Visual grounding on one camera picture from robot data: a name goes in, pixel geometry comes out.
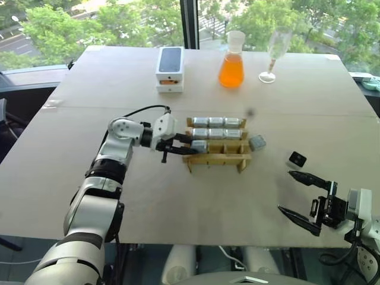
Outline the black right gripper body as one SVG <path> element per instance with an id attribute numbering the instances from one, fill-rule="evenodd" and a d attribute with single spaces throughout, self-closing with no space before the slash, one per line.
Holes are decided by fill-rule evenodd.
<path id="1" fill-rule="evenodd" d="M 347 212 L 347 202 L 336 196 L 337 182 L 325 181 L 320 188 L 327 191 L 327 196 L 319 196 L 312 200 L 310 216 L 314 225 L 336 229 L 344 220 Z"/>

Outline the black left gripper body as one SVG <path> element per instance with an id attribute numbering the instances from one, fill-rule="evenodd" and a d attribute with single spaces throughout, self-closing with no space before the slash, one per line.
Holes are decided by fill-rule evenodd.
<path id="1" fill-rule="evenodd" d="M 162 163 L 167 162 L 167 155 L 169 153 L 178 154 L 178 150 L 176 149 L 176 147 L 173 146 L 174 140 L 175 140 L 175 137 L 172 137 L 172 138 L 169 138 L 167 140 L 160 139 L 157 142 L 157 144 L 155 146 L 155 150 L 163 153 L 163 156 L 161 159 Z"/>

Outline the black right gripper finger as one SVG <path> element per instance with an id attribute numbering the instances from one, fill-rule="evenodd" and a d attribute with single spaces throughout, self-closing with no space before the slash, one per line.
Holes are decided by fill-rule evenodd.
<path id="1" fill-rule="evenodd" d="M 329 190 L 330 189 L 330 182 L 327 180 L 323 180 L 322 178 L 319 178 L 311 173 L 306 173 L 306 172 L 300 172 L 300 171 L 295 171 L 291 170 L 288 171 L 288 174 L 296 181 L 306 185 L 306 186 L 317 186 L 321 189 L 324 190 Z"/>
<path id="2" fill-rule="evenodd" d="M 310 222 L 305 216 L 287 208 L 284 208 L 280 205 L 278 205 L 277 208 L 294 224 L 307 230 L 314 236 L 320 235 L 321 227 L 315 223 Z"/>

